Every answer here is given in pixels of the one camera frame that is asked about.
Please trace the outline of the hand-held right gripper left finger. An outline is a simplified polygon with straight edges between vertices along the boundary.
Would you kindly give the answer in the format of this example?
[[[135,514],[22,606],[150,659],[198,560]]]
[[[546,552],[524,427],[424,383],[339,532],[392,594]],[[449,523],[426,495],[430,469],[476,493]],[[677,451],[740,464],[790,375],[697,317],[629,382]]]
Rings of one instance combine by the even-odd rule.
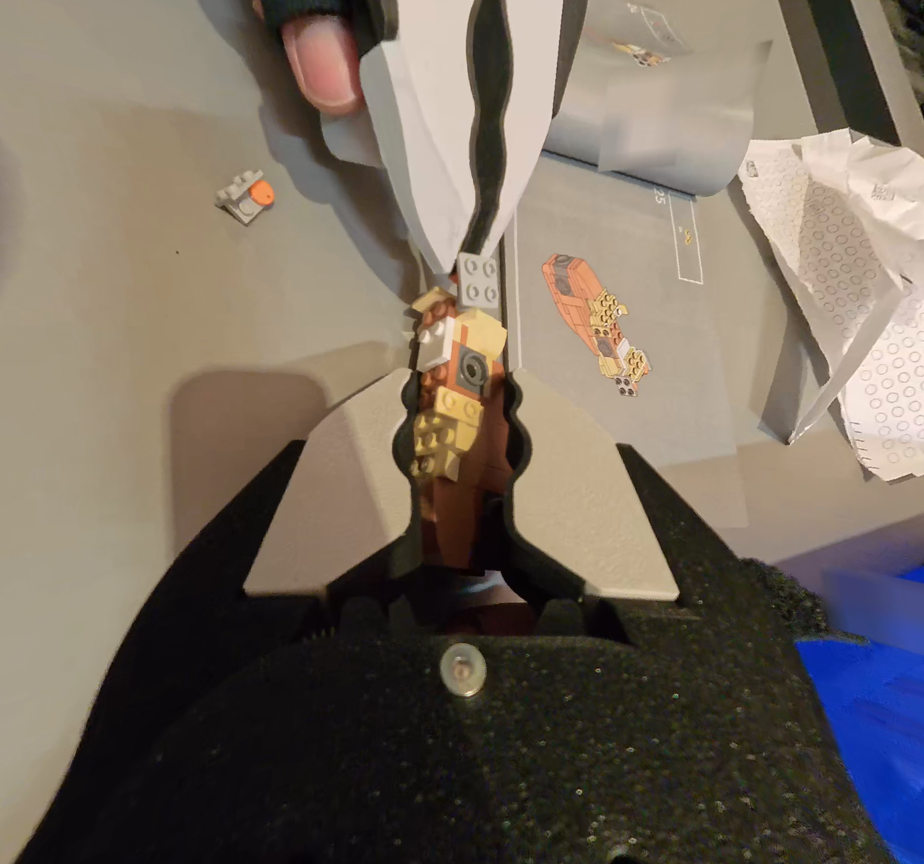
[[[321,593],[405,533],[416,398],[410,368],[399,367],[309,432],[248,572],[248,595]]]

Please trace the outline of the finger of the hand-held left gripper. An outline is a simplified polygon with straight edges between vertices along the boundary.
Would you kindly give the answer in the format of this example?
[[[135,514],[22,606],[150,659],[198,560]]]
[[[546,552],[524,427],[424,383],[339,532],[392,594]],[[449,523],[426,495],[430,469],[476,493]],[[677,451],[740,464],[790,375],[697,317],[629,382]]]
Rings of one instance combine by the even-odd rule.
[[[452,271],[475,210],[469,26],[479,0],[365,0],[360,81],[410,241]]]
[[[476,206],[464,252],[490,254],[552,122],[564,0],[481,0],[472,42]]]

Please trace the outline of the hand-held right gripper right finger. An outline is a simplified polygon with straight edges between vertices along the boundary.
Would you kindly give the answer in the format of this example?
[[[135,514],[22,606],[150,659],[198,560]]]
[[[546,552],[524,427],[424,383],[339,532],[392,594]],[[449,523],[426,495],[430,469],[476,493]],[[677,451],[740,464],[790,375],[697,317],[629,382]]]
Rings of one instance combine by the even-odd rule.
[[[508,515],[526,554],[543,554],[579,590],[675,601],[679,590],[615,440],[582,408],[519,367],[510,375],[511,442],[521,452]]]

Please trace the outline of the orange tan brick model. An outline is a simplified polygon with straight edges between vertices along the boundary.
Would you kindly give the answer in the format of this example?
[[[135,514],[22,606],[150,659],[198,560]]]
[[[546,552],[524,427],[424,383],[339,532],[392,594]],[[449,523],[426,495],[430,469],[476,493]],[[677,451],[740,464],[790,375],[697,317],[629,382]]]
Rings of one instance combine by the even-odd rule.
[[[456,298],[438,287],[412,309],[420,315],[420,389],[410,471],[419,489],[424,560],[468,571],[478,564],[480,521],[512,472],[503,413],[506,330],[482,309],[459,312]]]

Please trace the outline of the small pale grey brick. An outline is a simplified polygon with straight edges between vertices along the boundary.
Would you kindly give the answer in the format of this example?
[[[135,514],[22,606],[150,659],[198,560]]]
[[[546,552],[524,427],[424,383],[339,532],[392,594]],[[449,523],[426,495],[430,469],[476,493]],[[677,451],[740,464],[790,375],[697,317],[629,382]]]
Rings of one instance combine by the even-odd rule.
[[[500,268],[495,257],[461,252],[456,259],[456,276],[459,311],[500,309]]]

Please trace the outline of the small dark grey brick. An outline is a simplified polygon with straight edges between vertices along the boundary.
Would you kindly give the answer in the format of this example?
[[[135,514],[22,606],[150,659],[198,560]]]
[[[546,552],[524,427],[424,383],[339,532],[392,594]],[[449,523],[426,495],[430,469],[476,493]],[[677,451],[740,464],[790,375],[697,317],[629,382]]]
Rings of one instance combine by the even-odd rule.
[[[214,205],[225,210],[244,226],[248,226],[260,213],[273,207],[261,208],[248,197],[249,186],[258,179],[264,179],[263,172],[247,170],[233,178],[225,188],[215,193]]]

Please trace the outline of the grey instruction booklet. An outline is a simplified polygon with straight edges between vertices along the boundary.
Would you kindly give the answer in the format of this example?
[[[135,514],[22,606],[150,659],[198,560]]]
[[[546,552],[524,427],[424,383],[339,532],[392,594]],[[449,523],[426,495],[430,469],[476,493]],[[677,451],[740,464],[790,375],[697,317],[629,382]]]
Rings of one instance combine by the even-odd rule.
[[[590,0],[509,249],[514,359],[657,467],[777,431],[780,301],[736,173],[799,86],[778,0]]]

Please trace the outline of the torn white paper bag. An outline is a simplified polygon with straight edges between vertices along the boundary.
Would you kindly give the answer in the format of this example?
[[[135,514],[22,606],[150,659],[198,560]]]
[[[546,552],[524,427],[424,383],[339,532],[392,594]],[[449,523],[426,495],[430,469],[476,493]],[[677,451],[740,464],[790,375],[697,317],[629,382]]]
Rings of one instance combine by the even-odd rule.
[[[790,441],[837,400],[858,460],[923,473],[923,159],[848,129],[753,141],[739,168],[830,376]]]

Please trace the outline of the blue plastic bin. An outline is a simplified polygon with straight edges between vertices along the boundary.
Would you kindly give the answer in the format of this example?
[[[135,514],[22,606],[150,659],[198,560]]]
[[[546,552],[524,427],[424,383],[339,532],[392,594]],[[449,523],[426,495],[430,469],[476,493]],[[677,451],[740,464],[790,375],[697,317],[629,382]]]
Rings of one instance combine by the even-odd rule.
[[[872,823],[899,862],[923,860],[922,597],[914,650],[870,640],[796,645]]]

